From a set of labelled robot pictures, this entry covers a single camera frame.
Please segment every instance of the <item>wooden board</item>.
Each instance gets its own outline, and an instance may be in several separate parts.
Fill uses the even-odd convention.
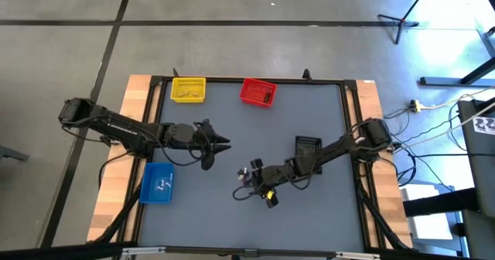
[[[374,81],[357,80],[356,83],[363,120],[366,120],[367,118],[383,118],[377,86]],[[347,91],[347,100],[351,111],[351,122],[355,124],[356,115],[354,114],[355,110],[353,98],[350,91]],[[393,161],[392,155],[389,152],[380,152],[380,157]],[[365,173],[363,166],[361,166],[361,172]],[[373,164],[372,173],[380,213],[401,241],[408,247],[412,248],[411,234],[408,228],[407,219],[405,217],[404,206],[402,204],[402,197],[398,187],[395,168],[389,162],[379,160]],[[365,189],[368,190],[367,181],[363,178],[362,182]],[[367,209],[366,219],[368,223],[368,231],[370,232],[371,246],[378,247],[377,232],[373,216]]]
[[[151,75],[131,75],[129,77],[120,114],[136,121],[142,121],[151,77]],[[108,158],[111,159],[123,153],[125,153],[124,147],[122,145],[115,145],[110,148]],[[124,156],[108,163],[105,167],[100,192],[98,193],[97,202],[94,207],[93,219],[91,220],[90,230],[87,234],[88,241],[100,237],[124,206],[125,194],[131,177],[132,161],[132,156]],[[135,216],[135,209],[133,209],[129,216]],[[128,240],[130,240],[131,230],[132,227],[128,227],[126,230],[125,235]]]
[[[151,76],[149,75],[131,75],[129,77],[124,101],[121,106],[121,114],[138,121],[142,120],[150,80]],[[383,114],[380,100],[374,81],[358,80],[357,89],[363,119],[382,118]],[[150,112],[151,115],[148,118],[149,120],[154,119],[158,94],[158,91],[153,93],[152,110]],[[350,103],[351,119],[352,122],[355,123],[356,116],[354,114],[353,100],[350,91],[348,91],[347,97]],[[112,147],[108,158],[112,158],[122,153],[124,153],[124,150],[121,146]],[[381,156],[385,159],[392,160],[390,154],[383,153]],[[103,233],[104,229],[114,220],[115,216],[124,205],[127,185],[131,176],[131,165],[132,157],[130,156],[125,156],[120,160],[107,165],[97,203],[94,208],[93,220],[91,222],[87,240],[98,238]],[[140,162],[137,180],[140,180],[141,178],[143,166],[144,163]],[[399,238],[406,245],[412,247],[394,167],[388,162],[376,162],[373,167],[373,176],[380,212],[384,215],[385,220]],[[134,219],[135,209],[129,214],[125,232],[126,241],[131,239]],[[372,246],[377,247],[378,243],[375,226],[369,212],[367,213],[367,223],[371,244]]]

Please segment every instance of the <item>black stand leg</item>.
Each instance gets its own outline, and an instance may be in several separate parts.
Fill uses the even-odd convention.
[[[492,70],[495,70],[495,57],[489,59],[463,78],[421,77],[420,83],[423,86],[491,87],[495,85],[495,79],[481,78]]]
[[[476,198],[476,189],[457,190],[440,194],[434,197],[421,198],[404,202],[406,217],[415,217],[427,214],[447,213],[458,210],[480,209]]]
[[[415,0],[415,2],[412,4],[411,8],[409,8],[408,12],[405,13],[404,17],[399,19],[397,17],[392,17],[389,15],[382,15],[379,14],[378,17],[385,18],[385,19],[391,19],[394,21],[398,21],[397,26],[398,26],[398,31],[397,35],[395,37],[395,44],[399,44],[399,41],[401,40],[401,34],[402,34],[402,28],[405,27],[416,27],[419,25],[419,22],[410,22],[406,21],[406,18],[408,17],[409,13],[412,12],[412,9],[418,4],[419,0]]]
[[[2,159],[2,157],[6,157],[6,158],[10,157],[10,158],[17,159],[20,161],[26,161],[29,158],[29,156],[27,156],[21,152],[17,152],[13,149],[10,149],[10,148],[7,148],[7,147],[0,145],[0,159]]]

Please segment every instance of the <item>small object in blue basket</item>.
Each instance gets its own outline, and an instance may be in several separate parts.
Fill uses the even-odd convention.
[[[172,199],[172,186],[171,163],[146,163],[139,201],[143,204],[168,204]]]

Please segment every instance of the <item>black floor stripe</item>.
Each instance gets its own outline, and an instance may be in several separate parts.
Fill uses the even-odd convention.
[[[117,17],[115,21],[113,21],[114,26],[111,30],[107,46],[104,51],[103,58],[101,60],[100,69],[98,71],[98,75],[96,81],[94,83],[93,89],[90,93],[90,99],[94,102],[97,101],[100,92],[101,86],[103,85],[103,80],[105,74],[107,73],[108,64],[110,63],[111,54],[114,50],[115,42],[117,41],[118,30],[120,26],[119,22],[122,21],[125,14],[125,9],[127,8],[129,0],[122,0],[121,5],[118,9]],[[67,197],[69,196],[70,186],[72,184],[74,175],[76,174],[77,164],[79,163],[80,155],[83,151],[84,140],[86,137],[87,129],[80,129],[78,135],[81,138],[77,138],[74,142],[73,149],[69,152],[67,156],[67,167],[66,171],[63,174],[62,184],[59,189],[59,193],[56,196],[55,204],[53,205],[52,213],[49,217],[48,223],[46,224],[46,230],[43,235],[43,239],[41,241],[41,248],[49,248],[53,244],[53,239],[56,235],[56,229],[59,226],[60,218],[62,217],[63,208],[65,207],[65,203],[67,201]]]
[[[392,21],[297,21],[297,20],[125,20],[122,26],[318,26],[392,27]]]
[[[112,26],[114,20],[0,19],[0,26]]]
[[[392,27],[390,21],[311,21],[311,20],[31,20],[0,19],[0,26],[318,26],[318,27]]]

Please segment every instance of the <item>yellow basket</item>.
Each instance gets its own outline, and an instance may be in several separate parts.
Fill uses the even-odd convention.
[[[207,93],[205,77],[174,78],[170,98],[179,103],[202,103]]]

